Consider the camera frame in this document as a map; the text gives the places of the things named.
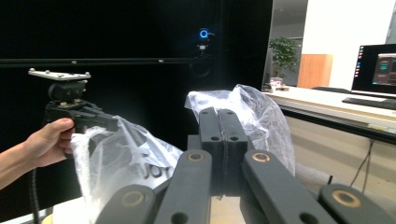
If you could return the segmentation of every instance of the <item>blue light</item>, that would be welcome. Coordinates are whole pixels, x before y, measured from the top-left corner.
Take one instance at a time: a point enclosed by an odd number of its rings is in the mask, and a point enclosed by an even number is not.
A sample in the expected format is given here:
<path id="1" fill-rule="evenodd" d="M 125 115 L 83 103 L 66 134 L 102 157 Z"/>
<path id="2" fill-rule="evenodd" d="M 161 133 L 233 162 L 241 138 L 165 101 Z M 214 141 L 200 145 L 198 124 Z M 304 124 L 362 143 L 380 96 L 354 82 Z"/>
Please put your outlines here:
<path id="1" fill-rule="evenodd" d="M 199 36 L 200 36 L 201 38 L 207 38 L 207 36 L 208 36 L 207 30 L 202 30 L 202 31 L 199 33 Z"/>

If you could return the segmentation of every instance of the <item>keyboard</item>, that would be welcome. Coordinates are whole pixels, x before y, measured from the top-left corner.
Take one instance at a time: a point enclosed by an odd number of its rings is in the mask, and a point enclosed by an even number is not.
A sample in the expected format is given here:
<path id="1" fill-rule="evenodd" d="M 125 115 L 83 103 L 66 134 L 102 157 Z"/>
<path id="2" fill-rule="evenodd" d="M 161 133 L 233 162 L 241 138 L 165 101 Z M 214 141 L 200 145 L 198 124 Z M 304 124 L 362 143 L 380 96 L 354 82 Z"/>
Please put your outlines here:
<path id="1" fill-rule="evenodd" d="M 377 108 L 396 110 L 396 100 L 384 100 L 384 101 L 373 101 L 373 100 L 363 100 L 359 98 L 347 97 L 343 100 L 343 103 L 353 104 L 353 105 L 366 105 Z"/>

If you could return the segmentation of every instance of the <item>small object on desk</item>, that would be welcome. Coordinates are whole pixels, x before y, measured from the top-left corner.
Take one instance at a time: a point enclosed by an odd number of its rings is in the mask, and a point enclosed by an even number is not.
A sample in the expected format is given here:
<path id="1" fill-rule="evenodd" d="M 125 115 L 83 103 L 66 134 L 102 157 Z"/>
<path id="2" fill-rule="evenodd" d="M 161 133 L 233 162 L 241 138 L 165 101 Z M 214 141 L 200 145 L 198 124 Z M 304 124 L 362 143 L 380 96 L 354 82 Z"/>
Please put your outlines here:
<path id="1" fill-rule="evenodd" d="M 270 92 L 270 93 L 272 93 L 273 92 L 272 86 L 267 84 L 267 83 L 262 85 L 262 92 Z"/>
<path id="2" fill-rule="evenodd" d="M 271 77 L 270 78 L 270 85 L 274 87 L 280 87 L 283 84 L 282 77 Z"/>
<path id="3" fill-rule="evenodd" d="M 278 87 L 275 89 L 276 91 L 288 91 L 289 87 L 286 87 L 285 84 L 282 85 L 282 87 Z"/>

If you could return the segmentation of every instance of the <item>person's arm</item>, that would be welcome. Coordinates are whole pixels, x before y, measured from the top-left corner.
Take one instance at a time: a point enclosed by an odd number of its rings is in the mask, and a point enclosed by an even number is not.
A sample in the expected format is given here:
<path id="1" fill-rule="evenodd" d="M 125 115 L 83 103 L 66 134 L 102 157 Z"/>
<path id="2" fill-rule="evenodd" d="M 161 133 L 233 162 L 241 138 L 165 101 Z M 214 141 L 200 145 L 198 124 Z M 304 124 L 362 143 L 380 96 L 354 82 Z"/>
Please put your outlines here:
<path id="1" fill-rule="evenodd" d="M 71 153 L 70 140 L 74 132 L 71 119 L 58 119 L 33 133 L 26 141 L 0 154 L 0 189 L 21 175 L 65 159 Z"/>

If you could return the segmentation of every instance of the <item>black robot arm segment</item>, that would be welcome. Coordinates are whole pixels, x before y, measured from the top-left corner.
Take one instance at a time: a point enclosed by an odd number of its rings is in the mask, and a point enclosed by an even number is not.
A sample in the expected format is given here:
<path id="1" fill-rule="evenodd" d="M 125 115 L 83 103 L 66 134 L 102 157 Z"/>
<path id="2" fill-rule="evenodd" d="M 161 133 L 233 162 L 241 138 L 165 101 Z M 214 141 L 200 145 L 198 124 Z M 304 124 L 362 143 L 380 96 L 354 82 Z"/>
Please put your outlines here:
<path id="1" fill-rule="evenodd" d="M 70 118 L 75 122 L 77 133 L 83 133 L 86 127 L 100 126 L 108 131 L 116 132 L 117 120 L 106 114 L 94 104 L 78 100 L 73 104 L 52 101 L 46 106 L 44 121 L 50 123 L 56 119 Z"/>
<path id="2" fill-rule="evenodd" d="M 395 222 L 347 186 L 328 185 L 314 197 L 274 154 L 254 148 L 233 111 L 208 108 L 199 118 L 172 177 L 156 189 L 120 189 L 97 224 L 209 223 L 211 196 L 223 194 L 240 197 L 247 224 Z"/>

